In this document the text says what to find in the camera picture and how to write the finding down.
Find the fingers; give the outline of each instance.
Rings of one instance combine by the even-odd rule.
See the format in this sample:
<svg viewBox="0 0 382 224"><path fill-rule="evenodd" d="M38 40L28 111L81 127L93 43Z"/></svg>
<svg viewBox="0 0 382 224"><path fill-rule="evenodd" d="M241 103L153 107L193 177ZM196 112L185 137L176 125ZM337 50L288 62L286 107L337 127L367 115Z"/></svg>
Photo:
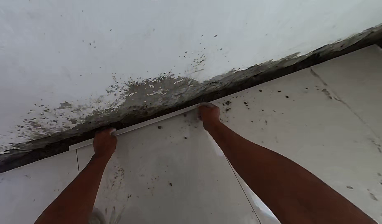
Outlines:
<svg viewBox="0 0 382 224"><path fill-rule="evenodd" d="M98 134L108 134L108 135L112 135L112 133L116 131L116 128L107 128L107 129L104 129L102 131L98 131L96 132L96 135Z"/></svg>
<svg viewBox="0 0 382 224"><path fill-rule="evenodd" d="M213 108L213 107L215 107L215 105L214 105L213 103L206 103L206 102L203 102L203 103L200 103L200 104L198 105L198 108L200 108L200 107Z"/></svg>

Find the tile grout line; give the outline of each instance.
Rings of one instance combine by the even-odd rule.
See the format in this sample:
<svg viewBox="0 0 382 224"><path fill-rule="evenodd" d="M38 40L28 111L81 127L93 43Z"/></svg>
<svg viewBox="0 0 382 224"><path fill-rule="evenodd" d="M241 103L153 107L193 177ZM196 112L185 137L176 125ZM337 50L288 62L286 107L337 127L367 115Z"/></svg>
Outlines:
<svg viewBox="0 0 382 224"><path fill-rule="evenodd" d="M332 89L332 87L330 87L319 75L318 75L318 73L316 73L314 70L313 70L313 68L312 67L310 67L310 72L311 72L311 74L314 76L314 77L316 77L316 78L318 78L322 83L323 83L323 85L324 86L327 86L327 87L329 87L330 89L331 89L331 91L333 92L333 94L335 95L335 97L334 97L334 99L335 100L337 100L337 101L339 101L340 103L342 103L342 104L344 104L357 118L358 118L358 120L360 120L361 121L361 123L363 124L363 125L365 125L372 133L373 133L373 135L375 135L375 137L378 139L378 140L380 140L381 141L381 143L382 143L382 139L376 134L376 132L371 128L371 126L369 126L363 119L362 119L362 117L360 117L356 112L354 112L354 110L346 103L346 102L344 102L340 97L339 97L339 95L336 93L336 91L334 91L333 89Z"/></svg>
<svg viewBox="0 0 382 224"><path fill-rule="evenodd" d="M76 151L76 163L78 164L78 174L79 174L80 171L79 171L78 149L76 149L75 151Z"/></svg>
<svg viewBox="0 0 382 224"><path fill-rule="evenodd" d="M235 174L235 171L234 171L232 165L230 164L230 161L228 160L227 156L225 156L225 158L226 158L226 160L227 160L227 162L228 162L228 165L230 166L230 168L231 168L231 170L232 170L232 172L233 172L235 178L237 179L237 181L238 181L238 183L239 183L239 186L241 187L241 189L242 189L242 191L243 191L243 194L244 194L245 197L246 197L246 200L249 202L249 205L252 207L253 213L255 213L255 216L256 216L257 220L259 221L259 223L262 224L261 221L260 221L260 219L259 219L259 217L257 216L257 213L256 213L256 211L255 211L255 208L252 206L252 203L249 201L249 198L248 198L248 196L246 195L246 192L245 192L245 190L243 189L243 187L242 187L242 185L241 185L241 182L238 180L238 177L237 177L237 175Z"/></svg>

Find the white wall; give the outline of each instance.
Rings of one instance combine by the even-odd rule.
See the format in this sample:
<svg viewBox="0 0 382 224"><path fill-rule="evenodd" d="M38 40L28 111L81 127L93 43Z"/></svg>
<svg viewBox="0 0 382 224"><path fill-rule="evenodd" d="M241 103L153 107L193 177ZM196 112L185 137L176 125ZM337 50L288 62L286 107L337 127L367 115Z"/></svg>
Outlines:
<svg viewBox="0 0 382 224"><path fill-rule="evenodd" d="M120 105L112 84L203 82L379 23L382 0L0 0L0 153Z"/></svg>

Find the forearm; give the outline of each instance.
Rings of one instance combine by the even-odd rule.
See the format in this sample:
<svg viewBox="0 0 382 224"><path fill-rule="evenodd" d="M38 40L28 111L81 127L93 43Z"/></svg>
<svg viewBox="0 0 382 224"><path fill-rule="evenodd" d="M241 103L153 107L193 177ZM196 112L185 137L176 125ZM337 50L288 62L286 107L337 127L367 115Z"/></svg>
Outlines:
<svg viewBox="0 0 382 224"><path fill-rule="evenodd" d="M109 157L93 156L80 174L39 216L36 224L86 224Z"/></svg>
<svg viewBox="0 0 382 224"><path fill-rule="evenodd" d="M290 159L244 139L221 122L204 127L238 174L282 224L375 223Z"/></svg>

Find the wall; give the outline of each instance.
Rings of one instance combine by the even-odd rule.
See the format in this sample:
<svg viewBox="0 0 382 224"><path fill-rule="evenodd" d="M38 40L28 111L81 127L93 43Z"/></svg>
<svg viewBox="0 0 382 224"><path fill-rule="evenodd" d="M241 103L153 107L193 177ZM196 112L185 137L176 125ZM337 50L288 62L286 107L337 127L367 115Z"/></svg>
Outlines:
<svg viewBox="0 0 382 224"><path fill-rule="evenodd" d="M382 0L0 0L0 154L171 107L380 23Z"/></svg>

